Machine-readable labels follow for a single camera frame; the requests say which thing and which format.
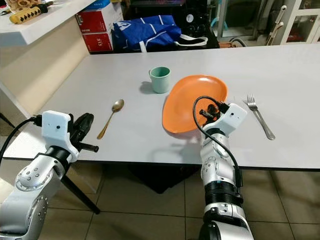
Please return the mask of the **orange plastic plate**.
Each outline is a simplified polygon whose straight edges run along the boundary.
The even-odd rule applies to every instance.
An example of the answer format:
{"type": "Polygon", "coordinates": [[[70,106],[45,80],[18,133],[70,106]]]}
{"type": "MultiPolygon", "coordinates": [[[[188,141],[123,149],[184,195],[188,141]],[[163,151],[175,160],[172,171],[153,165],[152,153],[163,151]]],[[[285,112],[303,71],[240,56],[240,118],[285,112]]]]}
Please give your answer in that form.
{"type": "Polygon", "coordinates": [[[163,128],[171,134],[196,130],[193,105],[197,98],[210,96],[219,102],[226,101],[227,85],[212,75],[196,74],[181,78],[169,92],[162,110],[163,128]]]}

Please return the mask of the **silver metal fork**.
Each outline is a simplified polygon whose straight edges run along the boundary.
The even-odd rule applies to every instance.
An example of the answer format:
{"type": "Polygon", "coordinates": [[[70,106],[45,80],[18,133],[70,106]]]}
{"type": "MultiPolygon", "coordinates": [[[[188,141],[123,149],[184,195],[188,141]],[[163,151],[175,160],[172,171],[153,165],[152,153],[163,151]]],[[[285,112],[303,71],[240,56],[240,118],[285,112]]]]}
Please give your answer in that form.
{"type": "Polygon", "coordinates": [[[256,101],[255,101],[253,94],[249,94],[247,96],[245,103],[246,103],[247,107],[253,112],[258,123],[261,125],[263,132],[266,135],[266,138],[268,140],[272,140],[272,141],[275,140],[275,135],[270,130],[269,126],[266,124],[265,119],[263,118],[263,115],[260,113],[260,111],[258,109],[258,105],[256,105],[256,101]]]}

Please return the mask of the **gold metal spoon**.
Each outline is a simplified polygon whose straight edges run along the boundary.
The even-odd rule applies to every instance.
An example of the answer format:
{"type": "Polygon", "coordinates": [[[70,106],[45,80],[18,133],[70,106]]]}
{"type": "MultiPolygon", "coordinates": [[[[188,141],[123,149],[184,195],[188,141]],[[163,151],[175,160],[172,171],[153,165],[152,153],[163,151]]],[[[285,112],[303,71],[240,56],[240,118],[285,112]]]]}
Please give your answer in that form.
{"type": "Polygon", "coordinates": [[[106,130],[108,128],[108,126],[110,125],[111,119],[114,116],[114,114],[116,114],[117,112],[119,112],[125,105],[125,100],[124,99],[119,99],[116,102],[113,103],[112,108],[111,108],[111,114],[105,124],[105,126],[103,126],[102,130],[99,132],[98,136],[96,137],[96,139],[101,140],[103,139],[103,137],[106,134],[106,130]]]}

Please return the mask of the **black table leg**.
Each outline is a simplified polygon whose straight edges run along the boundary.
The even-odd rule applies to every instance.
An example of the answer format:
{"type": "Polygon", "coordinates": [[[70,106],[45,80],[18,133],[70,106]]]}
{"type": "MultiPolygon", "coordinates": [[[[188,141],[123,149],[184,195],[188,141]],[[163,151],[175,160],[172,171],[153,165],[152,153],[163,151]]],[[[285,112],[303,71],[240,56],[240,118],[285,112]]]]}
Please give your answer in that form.
{"type": "Polygon", "coordinates": [[[68,176],[64,176],[61,179],[61,182],[64,184],[64,186],[70,190],[82,203],[89,208],[90,211],[92,211],[94,214],[100,214],[101,210],[98,208],[98,206],[84,193],[80,188],[73,183],[73,181],[68,178],[68,176]]]}

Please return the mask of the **green ceramic cup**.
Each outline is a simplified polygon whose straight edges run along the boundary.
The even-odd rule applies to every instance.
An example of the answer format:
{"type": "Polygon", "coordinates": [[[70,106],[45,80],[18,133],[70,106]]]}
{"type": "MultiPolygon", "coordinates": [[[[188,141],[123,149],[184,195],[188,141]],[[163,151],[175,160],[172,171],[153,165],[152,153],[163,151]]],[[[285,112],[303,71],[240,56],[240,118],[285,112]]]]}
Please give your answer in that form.
{"type": "Polygon", "coordinates": [[[166,66],[158,66],[148,71],[151,79],[151,89],[156,94],[164,94],[170,91],[170,69],[166,66]]]}

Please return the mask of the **small red cardboard box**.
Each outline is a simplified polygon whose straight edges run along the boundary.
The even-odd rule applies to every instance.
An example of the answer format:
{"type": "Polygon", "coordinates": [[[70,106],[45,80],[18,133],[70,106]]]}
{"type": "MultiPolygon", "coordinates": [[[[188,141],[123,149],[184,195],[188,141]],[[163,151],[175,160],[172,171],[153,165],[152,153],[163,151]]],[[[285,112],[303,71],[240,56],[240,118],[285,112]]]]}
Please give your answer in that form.
{"type": "Polygon", "coordinates": [[[109,53],[114,50],[112,37],[107,32],[87,33],[82,35],[89,53],[109,53]]]}

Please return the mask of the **white topped beige counter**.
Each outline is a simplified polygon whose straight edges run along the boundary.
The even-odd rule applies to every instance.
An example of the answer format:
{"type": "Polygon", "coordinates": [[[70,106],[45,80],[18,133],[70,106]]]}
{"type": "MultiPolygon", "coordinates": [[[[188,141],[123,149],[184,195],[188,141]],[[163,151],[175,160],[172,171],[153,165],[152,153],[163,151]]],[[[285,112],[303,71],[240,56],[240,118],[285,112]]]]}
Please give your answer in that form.
{"type": "Polygon", "coordinates": [[[75,14],[68,7],[61,10],[66,19],[51,16],[36,19],[39,25],[56,26],[34,42],[0,49],[0,80],[31,111],[48,101],[89,55],[75,14]]]}

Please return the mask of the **black round appliance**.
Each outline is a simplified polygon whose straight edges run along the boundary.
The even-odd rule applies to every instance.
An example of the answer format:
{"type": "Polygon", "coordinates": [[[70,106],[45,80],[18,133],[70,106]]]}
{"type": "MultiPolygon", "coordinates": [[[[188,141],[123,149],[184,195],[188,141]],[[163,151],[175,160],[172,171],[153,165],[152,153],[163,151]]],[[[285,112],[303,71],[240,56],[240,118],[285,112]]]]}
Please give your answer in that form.
{"type": "Polygon", "coordinates": [[[175,21],[183,35],[190,37],[206,37],[211,32],[210,14],[197,13],[195,10],[187,10],[179,13],[175,21]]]}

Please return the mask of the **blue fabric bag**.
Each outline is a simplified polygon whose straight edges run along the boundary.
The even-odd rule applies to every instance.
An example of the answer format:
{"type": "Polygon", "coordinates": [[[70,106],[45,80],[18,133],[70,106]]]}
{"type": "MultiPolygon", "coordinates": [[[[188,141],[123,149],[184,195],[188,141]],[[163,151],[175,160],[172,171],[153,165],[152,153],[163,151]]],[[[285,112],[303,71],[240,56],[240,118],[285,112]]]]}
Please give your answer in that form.
{"type": "Polygon", "coordinates": [[[157,14],[113,23],[115,50],[147,52],[152,48],[173,45],[182,35],[171,14],[157,14]]]}

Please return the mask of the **large red cardboard box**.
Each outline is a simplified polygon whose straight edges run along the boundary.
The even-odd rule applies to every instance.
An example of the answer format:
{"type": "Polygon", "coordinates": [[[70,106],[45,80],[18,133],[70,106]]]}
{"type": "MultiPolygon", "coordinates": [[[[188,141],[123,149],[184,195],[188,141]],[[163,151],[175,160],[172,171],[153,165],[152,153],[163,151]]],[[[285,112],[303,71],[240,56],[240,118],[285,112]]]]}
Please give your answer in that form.
{"type": "Polygon", "coordinates": [[[121,16],[119,7],[113,4],[99,9],[84,10],[76,14],[78,27],[82,34],[99,34],[109,32],[112,23],[121,16]]]}

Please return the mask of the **white metal rack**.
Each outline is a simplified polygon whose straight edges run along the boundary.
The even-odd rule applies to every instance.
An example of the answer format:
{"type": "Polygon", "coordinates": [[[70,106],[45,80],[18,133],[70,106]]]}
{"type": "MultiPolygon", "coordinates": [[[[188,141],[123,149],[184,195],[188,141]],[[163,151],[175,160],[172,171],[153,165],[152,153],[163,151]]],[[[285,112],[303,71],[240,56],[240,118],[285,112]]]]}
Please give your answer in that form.
{"type": "Polygon", "coordinates": [[[320,44],[320,0],[262,0],[258,30],[268,46],[320,44]]]}

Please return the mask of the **blue cardboard box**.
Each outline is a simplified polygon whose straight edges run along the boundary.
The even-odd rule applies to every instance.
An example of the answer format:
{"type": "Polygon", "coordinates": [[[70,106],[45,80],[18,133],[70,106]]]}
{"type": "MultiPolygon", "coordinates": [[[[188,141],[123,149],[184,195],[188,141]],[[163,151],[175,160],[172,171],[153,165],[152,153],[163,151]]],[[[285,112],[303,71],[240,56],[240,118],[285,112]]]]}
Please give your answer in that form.
{"type": "Polygon", "coordinates": [[[111,4],[111,0],[96,0],[92,2],[86,9],[87,10],[98,10],[103,9],[111,4]]]}

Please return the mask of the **tan wooden toy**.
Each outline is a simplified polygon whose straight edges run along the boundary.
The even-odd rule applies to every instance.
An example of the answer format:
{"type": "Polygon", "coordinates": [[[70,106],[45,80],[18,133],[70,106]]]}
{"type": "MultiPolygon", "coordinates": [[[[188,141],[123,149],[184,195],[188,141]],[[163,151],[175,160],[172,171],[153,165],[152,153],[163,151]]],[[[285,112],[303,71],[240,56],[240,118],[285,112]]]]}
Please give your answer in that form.
{"type": "Polygon", "coordinates": [[[41,4],[42,0],[5,0],[9,9],[16,13],[23,9],[29,9],[32,6],[41,4]]]}

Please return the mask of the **yellow knobbly black-handled tool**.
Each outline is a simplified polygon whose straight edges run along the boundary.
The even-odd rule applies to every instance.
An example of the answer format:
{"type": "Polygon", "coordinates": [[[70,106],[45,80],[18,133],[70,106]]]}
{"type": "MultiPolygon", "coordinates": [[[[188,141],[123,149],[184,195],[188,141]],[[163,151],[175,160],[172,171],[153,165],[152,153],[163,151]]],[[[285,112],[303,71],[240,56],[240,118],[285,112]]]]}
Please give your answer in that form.
{"type": "Polygon", "coordinates": [[[34,6],[12,14],[9,16],[9,21],[14,23],[14,25],[22,25],[23,23],[28,22],[30,19],[36,18],[43,13],[48,13],[48,7],[54,4],[55,1],[35,4],[34,6]]]}

